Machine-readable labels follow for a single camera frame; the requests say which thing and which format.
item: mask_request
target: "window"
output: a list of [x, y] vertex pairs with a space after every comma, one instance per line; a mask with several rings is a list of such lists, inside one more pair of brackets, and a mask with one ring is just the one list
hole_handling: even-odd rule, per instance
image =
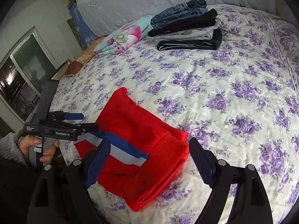
[[0, 63], [0, 94], [24, 121], [38, 103], [57, 63], [36, 29], [29, 30]]

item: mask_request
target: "lace bedspread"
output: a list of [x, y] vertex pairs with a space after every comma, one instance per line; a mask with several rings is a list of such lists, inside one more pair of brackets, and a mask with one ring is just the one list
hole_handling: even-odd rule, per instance
[[[81, 122], [94, 122], [111, 94], [126, 87], [138, 105], [189, 132], [189, 139], [196, 137], [218, 159], [241, 167], [254, 164], [279, 223], [299, 193], [298, 33], [262, 11], [212, 7], [223, 30], [218, 51], [159, 52], [157, 42], [146, 37], [63, 78], [51, 109], [84, 113]], [[72, 142], [60, 148], [67, 164], [80, 158]], [[226, 222], [235, 192], [232, 185], [219, 223]], [[210, 188], [189, 157], [166, 189], [137, 213], [98, 184], [89, 193], [110, 223], [189, 224]]]

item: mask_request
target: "blue jeans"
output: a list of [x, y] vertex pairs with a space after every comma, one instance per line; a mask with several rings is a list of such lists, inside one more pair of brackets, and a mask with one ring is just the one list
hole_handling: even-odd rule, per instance
[[181, 3], [154, 16], [150, 24], [153, 28], [160, 29], [190, 16], [201, 16], [207, 12], [206, 6], [207, 2], [205, 0], [191, 0], [187, 3]]

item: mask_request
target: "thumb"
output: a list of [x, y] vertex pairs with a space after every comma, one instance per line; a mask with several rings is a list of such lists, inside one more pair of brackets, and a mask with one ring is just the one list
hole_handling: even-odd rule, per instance
[[35, 136], [31, 136], [29, 142], [30, 142], [30, 146], [36, 146], [42, 143], [42, 139]]

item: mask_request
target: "screw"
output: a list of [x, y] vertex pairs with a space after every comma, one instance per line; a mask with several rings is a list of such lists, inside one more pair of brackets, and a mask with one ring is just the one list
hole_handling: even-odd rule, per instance
[[251, 170], [251, 171], [253, 171], [255, 169], [255, 167], [252, 164], [249, 164], [248, 165], [248, 169]]
[[80, 159], [77, 159], [77, 160], [75, 160], [74, 162], [73, 162], [73, 165], [74, 166], [78, 166], [78, 165], [80, 165], [81, 164], [81, 160]]
[[220, 160], [218, 160], [218, 164], [221, 166], [224, 166], [226, 164], [226, 161], [220, 159]]
[[46, 166], [44, 167], [44, 169], [45, 169], [45, 170], [50, 170], [51, 167], [52, 167], [52, 166], [51, 166], [50, 164], [48, 164], [48, 165], [46, 165]]

